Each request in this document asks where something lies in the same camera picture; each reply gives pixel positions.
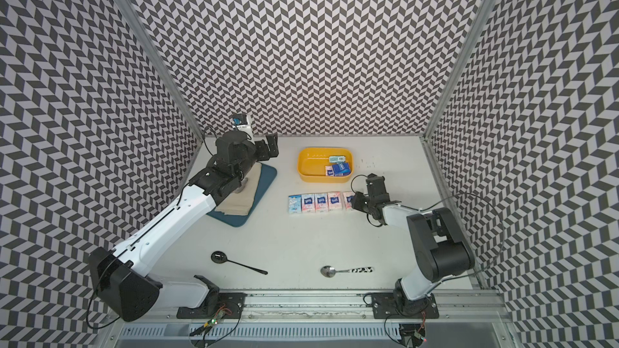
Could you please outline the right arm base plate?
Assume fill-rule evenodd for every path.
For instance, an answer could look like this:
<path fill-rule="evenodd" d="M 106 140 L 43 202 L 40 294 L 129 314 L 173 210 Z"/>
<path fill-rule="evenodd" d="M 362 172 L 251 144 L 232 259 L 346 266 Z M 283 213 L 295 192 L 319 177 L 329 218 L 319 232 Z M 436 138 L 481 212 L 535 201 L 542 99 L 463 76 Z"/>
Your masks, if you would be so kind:
<path fill-rule="evenodd" d="M 411 301 L 393 293 L 370 293 L 370 306 L 375 319 L 388 317 L 439 319 L 438 305 L 433 295 Z"/>

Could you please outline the aluminium front rail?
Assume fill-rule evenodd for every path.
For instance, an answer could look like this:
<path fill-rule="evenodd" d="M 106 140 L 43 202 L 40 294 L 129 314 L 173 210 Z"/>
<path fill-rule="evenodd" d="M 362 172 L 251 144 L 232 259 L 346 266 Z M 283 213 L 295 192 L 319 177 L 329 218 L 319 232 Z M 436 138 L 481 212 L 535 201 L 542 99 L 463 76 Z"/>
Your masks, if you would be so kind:
<path fill-rule="evenodd" d="M 247 291 L 241 322 L 510 322 L 511 316 L 493 290 L 438 289 L 423 314 L 399 314 L 364 290 Z"/>

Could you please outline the light blue cartoon tissue pack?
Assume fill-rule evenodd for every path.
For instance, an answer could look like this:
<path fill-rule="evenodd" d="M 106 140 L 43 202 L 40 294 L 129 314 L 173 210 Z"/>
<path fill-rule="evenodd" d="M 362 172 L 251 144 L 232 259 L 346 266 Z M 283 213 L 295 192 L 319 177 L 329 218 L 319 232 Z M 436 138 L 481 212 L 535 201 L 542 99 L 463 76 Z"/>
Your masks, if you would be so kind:
<path fill-rule="evenodd" d="M 301 195 L 288 196 L 288 213 L 289 214 L 301 214 L 302 213 L 302 196 Z"/>

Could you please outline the teal plastic tray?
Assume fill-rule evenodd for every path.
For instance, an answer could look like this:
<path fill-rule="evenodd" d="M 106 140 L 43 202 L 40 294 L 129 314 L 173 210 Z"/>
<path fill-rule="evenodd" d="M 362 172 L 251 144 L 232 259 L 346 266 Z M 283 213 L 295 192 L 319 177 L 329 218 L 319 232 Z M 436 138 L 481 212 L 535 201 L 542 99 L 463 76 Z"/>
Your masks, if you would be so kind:
<path fill-rule="evenodd" d="M 219 220 L 231 227 L 241 227 L 243 226 L 250 216 L 253 214 L 256 207 L 260 204 L 260 201 L 263 199 L 264 195 L 268 191 L 272 182 L 277 177 L 277 169 L 274 167 L 263 165 L 261 169 L 260 179 L 257 183 L 256 194 L 254 198 L 254 203 L 249 210 L 247 215 L 228 215 L 224 213 L 220 213 L 217 211 L 212 211 L 208 214 L 209 217 Z"/>

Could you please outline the black plastic spoon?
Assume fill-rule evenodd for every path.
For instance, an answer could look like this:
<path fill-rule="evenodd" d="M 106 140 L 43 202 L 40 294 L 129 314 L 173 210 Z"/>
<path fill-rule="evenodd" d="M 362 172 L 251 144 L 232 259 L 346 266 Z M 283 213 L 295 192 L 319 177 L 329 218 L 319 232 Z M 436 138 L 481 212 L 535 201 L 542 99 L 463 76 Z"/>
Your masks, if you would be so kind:
<path fill-rule="evenodd" d="M 266 270 L 259 269 L 257 267 L 250 267 L 250 266 L 248 266 L 246 264 L 242 264 L 242 263 L 239 263 L 239 262 L 236 262 L 236 261 L 233 261 L 233 260 L 229 259 L 227 254 L 224 253 L 223 251 L 214 251 L 211 254 L 211 261 L 213 263 L 215 263 L 215 264 L 226 264 L 226 263 L 235 264 L 237 266 L 249 269 L 249 270 L 251 270 L 253 272 L 257 272 L 257 273 L 259 273 L 261 275 L 264 275 L 264 276 L 268 275 L 268 272 Z"/>

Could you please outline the mint green tissue pack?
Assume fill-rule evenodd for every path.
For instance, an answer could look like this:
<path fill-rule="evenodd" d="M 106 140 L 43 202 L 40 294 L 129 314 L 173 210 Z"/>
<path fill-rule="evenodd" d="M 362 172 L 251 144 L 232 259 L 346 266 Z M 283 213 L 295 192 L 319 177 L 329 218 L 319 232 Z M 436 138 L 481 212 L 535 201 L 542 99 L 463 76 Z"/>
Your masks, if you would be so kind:
<path fill-rule="evenodd" d="M 347 161 L 346 156 L 330 156 L 328 160 L 332 164 L 345 163 Z"/>

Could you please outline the dark blue Tempo tissue pack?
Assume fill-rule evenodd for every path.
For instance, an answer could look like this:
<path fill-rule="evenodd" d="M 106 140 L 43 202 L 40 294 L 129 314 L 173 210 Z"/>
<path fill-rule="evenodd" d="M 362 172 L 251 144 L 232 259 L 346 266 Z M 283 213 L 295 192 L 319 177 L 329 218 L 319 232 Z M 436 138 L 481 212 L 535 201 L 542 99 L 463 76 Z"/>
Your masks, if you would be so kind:
<path fill-rule="evenodd" d="M 332 164 L 331 169 L 335 177 L 346 177 L 351 174 L 350 164 L 346 162 Z"/>

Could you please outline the yellow plastic storage box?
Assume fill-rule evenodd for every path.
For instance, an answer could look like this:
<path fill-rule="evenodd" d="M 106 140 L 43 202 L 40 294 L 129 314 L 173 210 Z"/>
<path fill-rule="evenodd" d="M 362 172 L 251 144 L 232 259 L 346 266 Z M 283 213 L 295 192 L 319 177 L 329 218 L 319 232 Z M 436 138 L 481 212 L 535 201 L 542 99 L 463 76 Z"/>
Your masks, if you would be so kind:
<path fill-rule="evenodd" d="M 326 167 L 330 165 L 331 156 L 344 156 L 349 164 L 351 172 L 354 171 L 353 154 L 346 148 L 304 148 L 299 152 L 297 171 L 301 180 L 306 183 L 344 183 L 351 176 L 329 177 Z"/>

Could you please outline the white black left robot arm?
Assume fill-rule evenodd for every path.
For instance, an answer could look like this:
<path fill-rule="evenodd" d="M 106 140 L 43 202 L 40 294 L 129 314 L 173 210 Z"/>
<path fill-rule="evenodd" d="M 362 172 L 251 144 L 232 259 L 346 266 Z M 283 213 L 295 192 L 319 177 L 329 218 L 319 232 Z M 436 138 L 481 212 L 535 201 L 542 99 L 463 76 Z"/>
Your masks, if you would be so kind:
<path fill-rule="evenodd" d="M 175 241 L 240 188 L 256 163 L 279 154 L 277 135 L 252 141 L 231 130 L 215 144 L 207 166 L 156 217 L 111 250 L 98 247 L 89 255 L 93 294 L 124 322 L 157 308 L 199 308 L 215 292 L 203 277 L 180 282 L 150 274 Z"/>

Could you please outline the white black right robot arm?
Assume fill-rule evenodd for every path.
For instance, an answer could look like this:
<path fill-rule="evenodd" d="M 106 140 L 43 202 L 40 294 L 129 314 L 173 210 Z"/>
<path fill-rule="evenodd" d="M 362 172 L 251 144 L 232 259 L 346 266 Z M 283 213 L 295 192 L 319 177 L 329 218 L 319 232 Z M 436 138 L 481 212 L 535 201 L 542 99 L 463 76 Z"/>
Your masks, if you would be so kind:
<path fill-rule="evenodd" d="M 414 250 L 412 272 L 395 285 L 397 298 L 419 301 L 444 281 L 474 268 L 472 248 L 448 208 L 414 209 L 394 201 L 387 192 L 385 178 L 373 173 L 365 177 L 365 183 L 365 193 L 354 192 L 352 208 L 366 214 L 379 227 L 403 230 Z"/>

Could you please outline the beige linen cloth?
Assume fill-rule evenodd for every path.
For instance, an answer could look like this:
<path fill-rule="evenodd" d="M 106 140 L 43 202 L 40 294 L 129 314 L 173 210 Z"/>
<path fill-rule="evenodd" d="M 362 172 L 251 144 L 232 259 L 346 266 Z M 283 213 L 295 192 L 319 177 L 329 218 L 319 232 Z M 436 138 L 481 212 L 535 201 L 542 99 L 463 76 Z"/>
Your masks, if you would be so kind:
<path fill-rule="evenodd" d="M 218 205 L 215 212 L 225 215 L 248 215 L 255 201 L 261 172 L 262 164 L 255 164 L 242 180 L 241 186 Z"/>

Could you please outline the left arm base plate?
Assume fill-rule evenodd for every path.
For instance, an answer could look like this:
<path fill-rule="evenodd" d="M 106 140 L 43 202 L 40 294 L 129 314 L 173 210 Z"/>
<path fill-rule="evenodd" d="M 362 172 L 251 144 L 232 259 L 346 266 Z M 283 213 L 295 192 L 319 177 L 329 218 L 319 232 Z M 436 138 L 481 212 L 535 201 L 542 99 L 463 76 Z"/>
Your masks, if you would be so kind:
<path fill-rule="evenodd" d="M 225 319 L 238 320 L 242 315 L 246 293 L 231 292 L 219 293 L 217 297 L 208 296 L 197 308 L 180 307 L 177 311 L 177 319 L 207 320 L 215 316 L 219 309 L 228 309 Z"/>

